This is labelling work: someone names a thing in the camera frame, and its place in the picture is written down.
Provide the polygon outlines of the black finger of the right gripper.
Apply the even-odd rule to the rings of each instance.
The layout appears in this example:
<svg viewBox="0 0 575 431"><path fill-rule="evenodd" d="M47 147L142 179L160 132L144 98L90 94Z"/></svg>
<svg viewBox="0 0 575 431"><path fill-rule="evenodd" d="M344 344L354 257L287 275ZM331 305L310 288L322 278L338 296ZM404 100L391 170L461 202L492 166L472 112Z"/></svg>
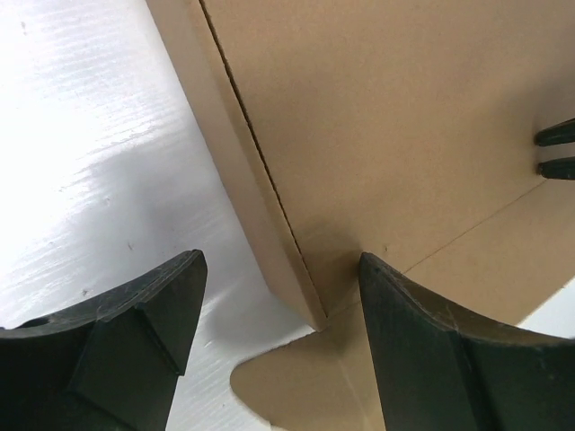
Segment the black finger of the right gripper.
<svg viewBox="0 0 575 431"><path fill-rule="evenodd" d="M537 173L548 180L575 180L575 157L540 162Z"/></svg>
<svg viewBox="0 0 575 431"><path fill-rule="evenodd" d="M573 143L575 141L575 119L568 119L538 131L534 141L541 147Z"/></svg>

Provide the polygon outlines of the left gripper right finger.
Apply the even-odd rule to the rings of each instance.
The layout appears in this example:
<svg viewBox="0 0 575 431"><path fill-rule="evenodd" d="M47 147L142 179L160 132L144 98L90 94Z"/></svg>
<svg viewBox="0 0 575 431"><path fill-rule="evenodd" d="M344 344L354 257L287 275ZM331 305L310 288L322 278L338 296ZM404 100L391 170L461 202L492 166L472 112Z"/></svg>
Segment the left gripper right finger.
<svg viewBox="0 0 575 431"><path fill-rule="evenodd" d="M371 253L358 283L387 429L573 429L572 340L468 310Z"/></svg>

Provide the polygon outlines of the large cardboard box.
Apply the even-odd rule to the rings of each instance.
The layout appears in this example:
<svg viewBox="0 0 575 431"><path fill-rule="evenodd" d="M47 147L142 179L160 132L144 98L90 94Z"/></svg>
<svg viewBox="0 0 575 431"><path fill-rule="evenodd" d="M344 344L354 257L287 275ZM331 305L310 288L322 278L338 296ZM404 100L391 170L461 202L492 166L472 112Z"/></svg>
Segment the large cardboard box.
<svg viewBox="0 0 575 431"><path fill-rule="evenodd" d="M275 430L389 430L358 264L570 339L571 1L152 1L270 291L312 333L248 359L235 396Z"/></svg>

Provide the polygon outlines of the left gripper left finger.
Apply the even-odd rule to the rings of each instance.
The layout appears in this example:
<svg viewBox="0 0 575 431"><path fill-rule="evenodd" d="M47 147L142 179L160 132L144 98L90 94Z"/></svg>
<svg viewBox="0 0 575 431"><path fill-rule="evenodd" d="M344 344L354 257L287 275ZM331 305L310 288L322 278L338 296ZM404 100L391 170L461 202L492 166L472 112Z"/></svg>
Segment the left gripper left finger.
<svg viewBox="0 0 575 431"><path fill-rule="evenodd" d="M202 251L185 251L121 286L2 330L2 429L165 429L207 275Z"/></svg>

